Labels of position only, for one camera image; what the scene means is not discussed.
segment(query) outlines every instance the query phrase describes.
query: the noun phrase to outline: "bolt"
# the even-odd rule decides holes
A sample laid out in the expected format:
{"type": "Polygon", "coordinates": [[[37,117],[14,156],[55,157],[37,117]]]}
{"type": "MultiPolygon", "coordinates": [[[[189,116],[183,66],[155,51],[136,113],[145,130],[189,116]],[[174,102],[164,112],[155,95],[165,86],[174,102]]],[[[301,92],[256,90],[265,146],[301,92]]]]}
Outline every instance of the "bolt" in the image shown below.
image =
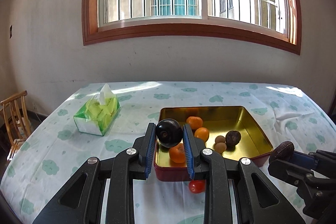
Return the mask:
{"type": "Polygon", "coordinates": [[[212,154],[212,150],[209,149],[209,148],[203,149],[202,152],[203,152],[204,155],[211,155],[212,154]]]}
{"type": "Polygon", "coordinates": [[[249,158],[242,158],[240,161],[244,165],[249,165],[251,163],[251,160],[249,158]]]}
{"type": "Polygon", "coordinates": [[[97,163],[98,159],[96,157],[91,157],[87,160],[88,164],[95,164],[97,163]]]}
{"type": "Polygon", "coordinates": [[[133,155],[137,152],[137,150],[135,148],[129,148],[126,150],[126,153],[129,155],[133,155]]]}

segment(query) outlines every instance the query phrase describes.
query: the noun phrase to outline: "green tissue box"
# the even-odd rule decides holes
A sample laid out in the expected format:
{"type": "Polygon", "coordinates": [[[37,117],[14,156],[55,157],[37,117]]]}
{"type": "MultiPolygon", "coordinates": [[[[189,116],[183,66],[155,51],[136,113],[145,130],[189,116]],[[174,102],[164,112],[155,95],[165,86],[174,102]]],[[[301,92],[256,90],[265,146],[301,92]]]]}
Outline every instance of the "green tissue box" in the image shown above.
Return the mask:
{"type": "Polygon", "coordinates": [[[78,131],[104,136],[119,108],[118,97],[111,91],[110,86],[105,84],[100,94],[88,100],[73,119],[78,131]]]}

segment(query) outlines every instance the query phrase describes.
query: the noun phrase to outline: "cherry tomato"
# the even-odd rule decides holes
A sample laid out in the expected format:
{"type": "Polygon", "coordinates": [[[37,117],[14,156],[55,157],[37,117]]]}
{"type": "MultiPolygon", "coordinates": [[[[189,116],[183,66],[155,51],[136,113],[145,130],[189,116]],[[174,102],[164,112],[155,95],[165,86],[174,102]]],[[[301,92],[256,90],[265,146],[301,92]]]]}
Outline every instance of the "cherry tomato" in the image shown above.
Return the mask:
{"type": "Polygon", "coordinates": [[[205,180],[192,180],[189,182],[189,190],[191,193],[199,194],[205,191],[205,180]]]}

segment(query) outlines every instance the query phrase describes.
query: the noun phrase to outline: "chair back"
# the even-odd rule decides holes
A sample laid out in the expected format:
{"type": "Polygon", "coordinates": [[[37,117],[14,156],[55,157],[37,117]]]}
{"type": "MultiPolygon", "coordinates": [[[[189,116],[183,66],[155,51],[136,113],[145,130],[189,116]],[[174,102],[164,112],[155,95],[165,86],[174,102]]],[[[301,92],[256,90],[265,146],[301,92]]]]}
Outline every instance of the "chair back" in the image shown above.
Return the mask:
{"type": "Polygon", "coordinates": [[[6,124],[6,129],[11,145],[14,145],[14,140],[21,139],[26,140],[31,135],[30,122],[27,116],[27,109],[25,104],[25,96],[27,91],[23,91],[17,94],[12,95],[11,97],[0,102],[0,105],[3,107],[3,117],[6,124]],[[21,101],[22,113],[21,116],[19,103],[21,101]]]}

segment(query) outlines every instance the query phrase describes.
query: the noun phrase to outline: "table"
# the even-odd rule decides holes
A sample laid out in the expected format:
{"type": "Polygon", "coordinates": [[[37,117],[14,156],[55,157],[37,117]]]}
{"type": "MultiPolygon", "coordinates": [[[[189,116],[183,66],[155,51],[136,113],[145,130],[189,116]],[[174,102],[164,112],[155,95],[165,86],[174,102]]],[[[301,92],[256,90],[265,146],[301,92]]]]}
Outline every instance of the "table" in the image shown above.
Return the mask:
{"type": "MultiPolygon", "coordinates": [[[[121,110],[105,136],[78,132],[73,115],[104,84],[90,84],[63,102],[34,131],[9,164],[0,190],[23,223],[33,222],[45,204],[89,157],[114,157],[156,123],[163,107],[242,105],[273,147],[290,140],[304,153],[336,152],[336,126],[308,96],[284,85],[201,82],[109,83],[121,110]]],[[[303,215],[295,187],[261,170],[303,215]]],[[[161,182],[154,168],[146,181],[134,181],[135,223],[203,223],[204,193],[192,194],[188,182],[161,182]]]]}

